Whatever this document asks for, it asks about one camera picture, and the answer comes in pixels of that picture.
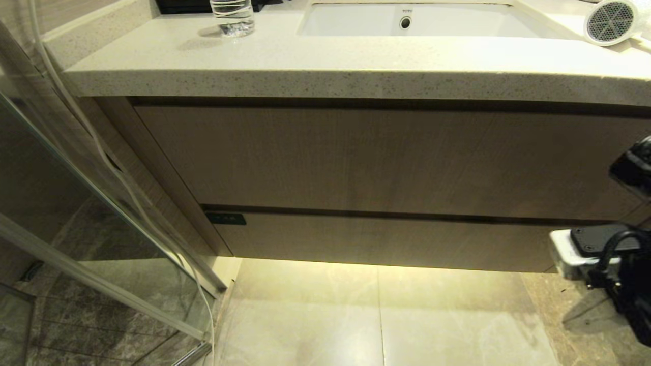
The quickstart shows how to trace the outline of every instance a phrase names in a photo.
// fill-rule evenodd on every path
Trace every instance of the wooden drawer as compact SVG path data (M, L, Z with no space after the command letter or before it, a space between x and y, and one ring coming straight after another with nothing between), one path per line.
M215 225L237 257L544 272L555 227L244 213Z
M202 204L616 219L610 163L642 119L528 113L136 107Z

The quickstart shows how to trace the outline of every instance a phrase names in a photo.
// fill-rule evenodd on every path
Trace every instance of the vanity countertop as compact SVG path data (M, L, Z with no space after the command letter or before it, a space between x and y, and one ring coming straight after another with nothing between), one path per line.
M515 0L579 38L593 5ZM545 38L301 36L306 0L267 5L256 30L222 38L210 14L158 16L80 61L78 96L527 100L651 106L651 42L610 48ZM48 42L53 54L74 48Z

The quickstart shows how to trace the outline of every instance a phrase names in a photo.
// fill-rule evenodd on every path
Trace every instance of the undermount sink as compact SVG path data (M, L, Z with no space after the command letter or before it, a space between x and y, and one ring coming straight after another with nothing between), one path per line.
M315 3L299 34L565 38L518 7L494 3Z

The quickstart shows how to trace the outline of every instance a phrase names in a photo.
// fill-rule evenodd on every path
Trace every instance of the black cable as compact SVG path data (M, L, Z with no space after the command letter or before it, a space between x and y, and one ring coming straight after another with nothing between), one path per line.
M603 247L602 255L594 269L601 272L606 271L611 258L613 258L613 254L615 254L615 249L617 249L619 243L628 238L636 238L640 242L640 245L647 246L650 236L642 230L624 230L616 233L608 239L608 242Z

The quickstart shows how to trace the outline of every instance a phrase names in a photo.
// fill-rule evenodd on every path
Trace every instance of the sink overflow hole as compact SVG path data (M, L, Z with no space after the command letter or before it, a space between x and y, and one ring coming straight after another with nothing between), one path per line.
M400 20L400 28L407 29L411 25L411 18L408 16L402 17Z

